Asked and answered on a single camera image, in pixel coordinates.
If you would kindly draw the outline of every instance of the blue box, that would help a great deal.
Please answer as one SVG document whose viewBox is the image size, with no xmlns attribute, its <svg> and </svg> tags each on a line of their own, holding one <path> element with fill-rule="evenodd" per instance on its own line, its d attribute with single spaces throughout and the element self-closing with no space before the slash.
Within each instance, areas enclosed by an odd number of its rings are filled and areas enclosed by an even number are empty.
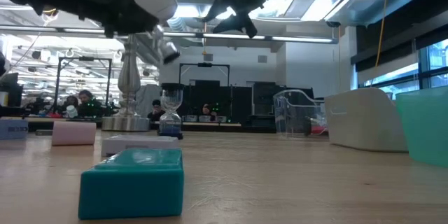
<svg viewBox="0 0 448 224">
<path fill-rule="evenodd" d="M 178 216 L 182 204 L 180 149 L 127 149 L 81 174 L 81 220 Z"/>
<path fill-rule="evenodd" d="M 0 120 L 0 140 L 26 139 L 27 134 L 27 120 Z"/>
</svg>

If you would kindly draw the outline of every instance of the white box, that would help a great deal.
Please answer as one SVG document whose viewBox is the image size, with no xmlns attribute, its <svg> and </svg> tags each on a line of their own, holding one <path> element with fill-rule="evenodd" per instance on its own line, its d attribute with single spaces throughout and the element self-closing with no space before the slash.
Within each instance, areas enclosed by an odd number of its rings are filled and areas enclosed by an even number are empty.
<svg viewBox="0 0 448 224">
<path fill-rule="evenodd" d="M 176 137 L 118 135 L 102 141 L 101 156 L 112 156 L 128 148 L 173 149 L 180 147 Z"/>
</svg>

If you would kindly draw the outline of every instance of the green container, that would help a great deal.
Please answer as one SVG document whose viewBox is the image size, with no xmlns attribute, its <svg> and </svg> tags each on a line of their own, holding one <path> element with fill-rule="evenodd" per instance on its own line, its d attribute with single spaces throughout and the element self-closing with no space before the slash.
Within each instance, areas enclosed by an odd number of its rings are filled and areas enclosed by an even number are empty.
<svg viewBox="0 0 448 224">
<path fill-rule="evenodd" d="M 448 87 L 397 94 L 396 102 L 411 158 L 448 167 Z"/>
<path fill-rule="evenodd" d="M 178 216 L 182 203 L 180 149 L 128 149 L 81 174 L 81 220 Z"/>
</svg>

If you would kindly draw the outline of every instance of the wooden tabletop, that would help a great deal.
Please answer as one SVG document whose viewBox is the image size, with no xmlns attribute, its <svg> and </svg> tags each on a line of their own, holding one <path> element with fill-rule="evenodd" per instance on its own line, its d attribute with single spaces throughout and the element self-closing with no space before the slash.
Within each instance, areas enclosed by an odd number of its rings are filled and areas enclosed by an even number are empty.
<svg viewBox="0 0 448 224">
<path fill-rule="evenodd" d="M 183 215 L 79 221 L 80 174 L 94 146 L 51 147 L 48 136 L 0 141 L 0 223 L 446 224 L 448 169 L 407 154 L 275 134 L 185 132 Z"/>
</svg>

